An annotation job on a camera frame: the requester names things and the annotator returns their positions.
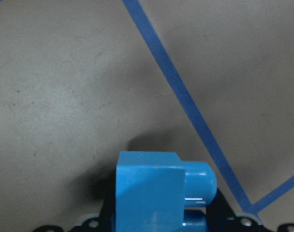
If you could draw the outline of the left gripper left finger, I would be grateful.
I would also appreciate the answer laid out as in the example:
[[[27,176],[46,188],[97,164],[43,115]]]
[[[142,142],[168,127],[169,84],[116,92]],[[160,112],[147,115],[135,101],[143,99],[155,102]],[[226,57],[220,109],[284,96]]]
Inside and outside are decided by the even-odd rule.
[[[70,232],[114,232],[115,196],[108,194],[97,217],[90,217],[81,224],[73,226]]]

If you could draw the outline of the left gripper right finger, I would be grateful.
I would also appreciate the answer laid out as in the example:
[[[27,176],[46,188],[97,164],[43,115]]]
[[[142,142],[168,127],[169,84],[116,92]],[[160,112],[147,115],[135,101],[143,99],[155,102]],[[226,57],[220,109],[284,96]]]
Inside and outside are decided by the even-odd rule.
[[[210,232],[272,232],[250,213],[236,213],[220,189],[206,207],[206,222]]]

